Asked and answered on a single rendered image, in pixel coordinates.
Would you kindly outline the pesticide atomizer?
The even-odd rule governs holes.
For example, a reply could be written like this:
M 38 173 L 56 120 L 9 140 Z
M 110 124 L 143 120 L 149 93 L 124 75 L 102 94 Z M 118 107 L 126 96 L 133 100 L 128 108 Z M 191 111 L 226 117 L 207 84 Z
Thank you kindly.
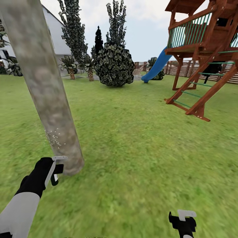
M 58 184 L 59 180 L 58 180 L 58 175 L 57 174 L 54 174 L 54 175 L 51 175 L 51 184 L 52 186 L 55 186 Z

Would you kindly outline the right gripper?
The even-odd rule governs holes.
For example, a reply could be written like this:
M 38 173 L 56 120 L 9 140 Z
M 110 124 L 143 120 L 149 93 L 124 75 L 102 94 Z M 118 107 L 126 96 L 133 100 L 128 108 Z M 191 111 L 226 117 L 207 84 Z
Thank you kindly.
M 171 212 L 169 213 L 169 221 L 172 223 L 174 229 L 180 227 L 187 227 L 191 232 L 196 232 L 195 227 L 197 227 L 195 219 L 196 217 L 185 217 L 185 221 L 180 221 L 179 217 L 172 216 Z

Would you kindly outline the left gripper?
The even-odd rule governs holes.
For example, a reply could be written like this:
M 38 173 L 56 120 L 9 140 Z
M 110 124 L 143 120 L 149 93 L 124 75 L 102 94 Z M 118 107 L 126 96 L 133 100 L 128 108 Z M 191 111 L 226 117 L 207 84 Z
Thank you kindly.
M 55 170 L 52 175 L 61 174 L 63 172 L 63 168 L 64 168 L 63 164 L 56 164 Z

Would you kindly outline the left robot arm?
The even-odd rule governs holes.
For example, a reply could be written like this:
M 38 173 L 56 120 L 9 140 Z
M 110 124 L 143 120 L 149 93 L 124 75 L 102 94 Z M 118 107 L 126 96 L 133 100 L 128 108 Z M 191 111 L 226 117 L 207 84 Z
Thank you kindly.
M 53 156 L 37 161 L 35 169 L 25 176 L 20 188 L 0 214 L 0 238 L 28 238 L 40 198 L 51 175 L 61 174 L 66 156 Z

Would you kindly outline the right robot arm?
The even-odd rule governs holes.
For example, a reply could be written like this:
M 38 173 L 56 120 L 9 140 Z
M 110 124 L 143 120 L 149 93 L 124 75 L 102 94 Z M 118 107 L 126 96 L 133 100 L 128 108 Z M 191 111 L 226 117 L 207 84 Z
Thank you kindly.
M 169 221 L 172 223 L 174 229 L 178 229 L 180 238 L 194 238 L 192 232 L 196 232 L 197 227 L 194 218 L 197 217 L 195 211 L 178 210 L 179 217 L 172 216 L 169 213 Z

